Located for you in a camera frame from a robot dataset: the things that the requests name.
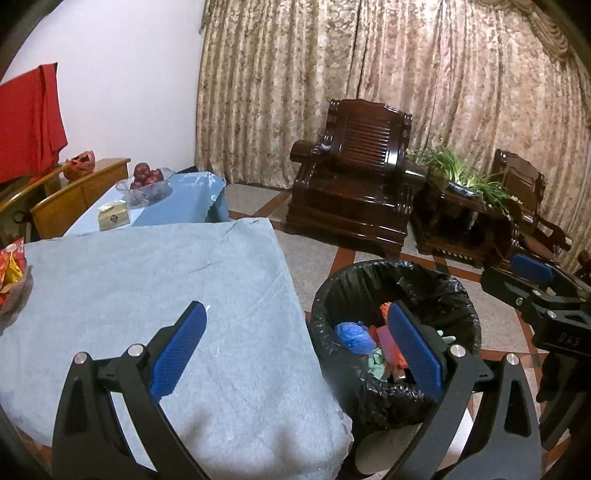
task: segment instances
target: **wooden cabinet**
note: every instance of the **wooden cabinet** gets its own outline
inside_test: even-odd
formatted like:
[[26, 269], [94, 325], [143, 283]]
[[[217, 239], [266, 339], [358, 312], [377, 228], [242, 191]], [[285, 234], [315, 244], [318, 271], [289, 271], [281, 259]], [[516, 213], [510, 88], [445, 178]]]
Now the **wooden cabinet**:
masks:
[[128, 177], [129, 158], [105, 158], [94, 172], [70, 182], [31, 208], [42, 239], [62, 236], [80, 216], [119, 180]]

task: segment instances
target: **dark wooden sofa chair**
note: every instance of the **dark wooden sofa chair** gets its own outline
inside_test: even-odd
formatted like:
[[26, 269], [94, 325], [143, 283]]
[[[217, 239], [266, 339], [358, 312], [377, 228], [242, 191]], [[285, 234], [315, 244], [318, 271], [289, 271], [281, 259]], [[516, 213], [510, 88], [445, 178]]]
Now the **dark wooden sofa chair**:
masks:
[[509, 201], [509, 212], [514, 220], [512, 238], [505, 243], [504, 260], [510, 261], [520, 253], [535, 260], [556, 264], [560, 250], [569, 251], [571, 239], [564, 231], [540, 215], [544, 197], [545, 177], [519, 155], [499, 150], [495, 152], [492, 173], [507, 192], [519, 202]]
[[406, 159], [412, 116], [383, 103], [332, 100], [319, 142], [298, 140], [286, 223], [378, 244], [399, 254], [425, 172]]
[[591, 286], [591, 256], [589, 252], [581, 250], [577, 260], [579, 260], [580, 268], [574, 273], [574, 276]]

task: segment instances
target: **trash can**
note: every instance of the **trash can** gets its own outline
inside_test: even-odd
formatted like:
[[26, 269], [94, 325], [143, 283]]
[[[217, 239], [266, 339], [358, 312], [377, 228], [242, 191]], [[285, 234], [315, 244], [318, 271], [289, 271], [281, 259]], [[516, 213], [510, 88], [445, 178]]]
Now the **trash can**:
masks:
[[[411, 262], [386, 260], [360, 262], [331, 275], [316, 293], [308, 329], [323, 375], [353, 420], [355, 443], [349, 457], [367, 435], [421, 423], [434, 406], [416, 385], [375, 378], [335, 333], [342, 322], [384, 325], [379, 307], [396, 300], [420, 323], [455, 336], [455, 343], [472, 354], [480, 351], [480, 321], [457, 279]], [[349, 457], [339, 479], [363, 478], [344, 475]]]

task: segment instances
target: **tissue box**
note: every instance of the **tissue box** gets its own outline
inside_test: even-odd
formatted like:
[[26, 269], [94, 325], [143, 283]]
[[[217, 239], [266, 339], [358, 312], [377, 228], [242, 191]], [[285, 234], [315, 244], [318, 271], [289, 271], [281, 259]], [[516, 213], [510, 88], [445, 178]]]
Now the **tissue box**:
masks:
[[99, 229], [100, 231], [110, 230], [129, 223], [127, 202], [118, 200], [99, 207]]

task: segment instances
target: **green plant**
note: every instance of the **green plant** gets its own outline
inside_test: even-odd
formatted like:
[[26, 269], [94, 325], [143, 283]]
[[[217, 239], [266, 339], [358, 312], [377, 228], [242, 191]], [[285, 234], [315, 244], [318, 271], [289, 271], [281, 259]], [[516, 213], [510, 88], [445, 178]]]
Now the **green plant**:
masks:
[[462, 187], [476, 190], [482, 199], [485, 207], [491, 207], [500, 210], [505, 215], [509, 211], [505, 205], [511, 198], [504, 186], [493, 180], [493, 176], [487, 176], [467, 167], [466, 159], [457, 155], [449, 148], [436, 147], [435, 149], [427, 147], [424, 152], [409, 151], [417, 163], [425, 165], [427, 170], [434, 175], [445, 175], [445, 177]]

